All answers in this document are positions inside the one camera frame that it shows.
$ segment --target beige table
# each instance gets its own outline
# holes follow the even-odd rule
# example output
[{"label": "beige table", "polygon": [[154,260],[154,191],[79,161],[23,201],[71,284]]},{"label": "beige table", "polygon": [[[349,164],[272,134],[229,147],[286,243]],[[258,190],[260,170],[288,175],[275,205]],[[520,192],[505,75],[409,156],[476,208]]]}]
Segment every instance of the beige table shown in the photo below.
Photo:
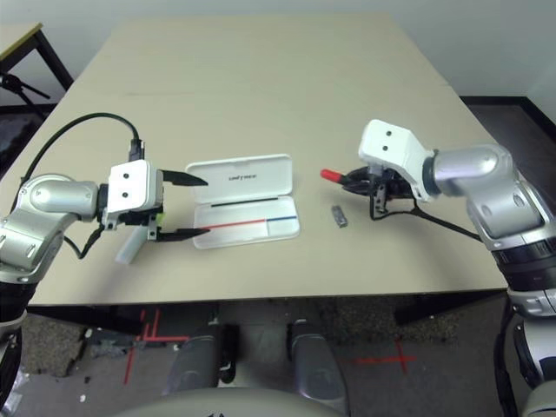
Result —
[{"label": "beige table", "polygon": [[[302,295],[382,295],[503,288],[478,242],[411,216],[368,218],[366,199],[319,177],[361,166],[366,123],[413,130],[430,149],[493,142],[458,96],[383,14],[188,17],[119,27],[0,182],[7,213],[17,179],[65,123],[110,111],[136,124],[159,168],[288,153],[301,234],[293,240],[197,250],[146,244],[130,266],[114,257],[131,230],[105,233],[83,261],[64,246],[34,304],[193,301]],[[111,120],[64,136],[37,174],[106,182],[124,162],[129,131]],[[349,226],[330,213],[340,204]],[[467,228],[463,200],[432,214]],[[168,230],[192,224],[188,189],[165,189]],[[68,235],[83,244],[93,225]]]},{"label": "beige table", "polygon": [[32,50],[43,58],[58,82],[67,90],[73,78],[41,31],[42,23],[0,24],[0,75],[6,74]]}]

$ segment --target blue line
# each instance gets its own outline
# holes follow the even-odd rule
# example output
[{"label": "blue line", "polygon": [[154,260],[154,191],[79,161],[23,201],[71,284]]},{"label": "blue line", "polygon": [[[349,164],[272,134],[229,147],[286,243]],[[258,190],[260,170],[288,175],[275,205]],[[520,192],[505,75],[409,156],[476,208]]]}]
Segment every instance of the blue line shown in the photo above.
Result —
[{"label": "blue line", "polygon": [[294,220],[296,218],[297,218],[296,215],[289,215],[286,217],[273,217],[272,219],[267,219],[267,222],[277,222],[279,220]]}]

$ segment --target red marker cap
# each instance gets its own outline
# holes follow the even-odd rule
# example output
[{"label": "red marker cap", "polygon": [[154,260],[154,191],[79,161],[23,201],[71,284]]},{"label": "red marker cap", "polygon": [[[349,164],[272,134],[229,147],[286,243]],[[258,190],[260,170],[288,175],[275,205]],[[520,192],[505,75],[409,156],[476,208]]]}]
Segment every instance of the red marker cap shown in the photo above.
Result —
[{"label": "red marker cap", "polygon": [[340,174],[339,172],[331,171],[330,169],[322,169],[321,170],[321,177],[324,178],[325,180],[329,180],[331,182],[340,183],[343,176],[344,175]]}]

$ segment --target red line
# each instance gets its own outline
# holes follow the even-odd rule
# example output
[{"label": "red line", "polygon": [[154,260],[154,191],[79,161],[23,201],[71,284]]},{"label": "red line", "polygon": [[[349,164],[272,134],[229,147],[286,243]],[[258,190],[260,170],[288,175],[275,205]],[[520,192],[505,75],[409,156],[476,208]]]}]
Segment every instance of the red line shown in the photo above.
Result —
[{"label": "red line", "polygon": [[[145,320],[145,309],[141,310],[140,320],[141,320],[141,323]],[[139,340],[141,340],[141,335],[140,334],[136,337],[136,341],[139,341]],[[132,345],[131,349],[129,350],[128,363],[125,366],[125,375],[123,376],[123,385],[128,385],[129,376],[131,375],[131,366],[133,365],[134,352],[135,352],[135,348]]]},{"label": "red line", "polygon": [[403,360],[403,349],[401,348],[401,340],[396,339],[395,343],[396,343],[396,348],[398,349],[398,355],[400,356],[401,372],[407,374],[407,364]]},{"label": "red line", "polygon": [[160,319],[160,309],[157,308],[155,312],[155,323],[153,324],[153,337],[156,337],[158,331],[158,319]]},{"label": "red line", "polygon": [[214,224],[212,226],[203,226],[202,228],[226,228],[228,226],[239,226],[241,224],[262,223],[262,222],[265,222],[266,220],[267,219],[258,219],[258,220],[247,220],[245,222]]},{"label": "red line", "polygon": [[189,336],[148,336],[144,341],[188,341]]},{"label": "red line", "polygon": [[354,363],[357,364],[368,364],[368,363],[386,363],[386,362],[411,362],[415,361],[417,358],[415,356],[390,356],[387,358],[357,358],[354,359]]},{"label": "red line", "polygon": [[128,363],[125,367],[125,375],[123,376],[123,385],[128,385],[128,381],[129,381],[129,375],[131,374],[131,364],[133,362],[133,353],[135,352],[134,347],[132,346],[131,349],[129,350],[129,356],[128,356]]}]

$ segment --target red tape mark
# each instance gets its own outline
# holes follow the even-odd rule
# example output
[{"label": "red tape mark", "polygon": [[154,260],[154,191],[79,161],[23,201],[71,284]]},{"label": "red tape mark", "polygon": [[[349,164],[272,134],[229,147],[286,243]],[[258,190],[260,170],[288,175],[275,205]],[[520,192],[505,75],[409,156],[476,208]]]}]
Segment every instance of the red tape mark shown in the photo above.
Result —
[{"label": "red tape mark", "polygon": [[401,372],[407,374],[407,363],[417,361],[416,356],[404,356],[403,348],[401,347],[401,340],[396,339],[395,341],[396,349],[398,350],[398,356],[387,356],[384,358],[356,358],[351,360],[352,363],[356,365],[371,365],[373,363],[395,363],[399,362],[401,364]]},{"label": "red tape mark", "polygon": [[[145,320],[145,309],[141,310],[141,322]],[[157,336],[158,333],[158,323],[160,321],[160,309],[157,308],[155,311],[155,320],[153,321],[152,334],[149,335],[150,323],[145,323],[145,328],[142,335],[136,337],[136,341],[158,341],[158,342],[170,342],[170,341],[188,341],[189,336]],[[132,346],[129,350],[128,363],[125,368],[125,375],[123,377],[123,385],[127,385],[129,382],[129,377],[131,375],[131,367],[133,365],[133,359],[135,356],[135,348]]]},{"label": "red tape mark", "polygon": [[[141,310],[141,323],[145,320],[145,309]],[[141,336],[136,337],[136,341],[141,340]],[[123,385],[128,385],[129,376],[131,375],[131,366],[133,365],[133,357],[135,356],[135,348],[132,346],[129,350],[128,363],[125,366],[125,375],[123,376]]]}]

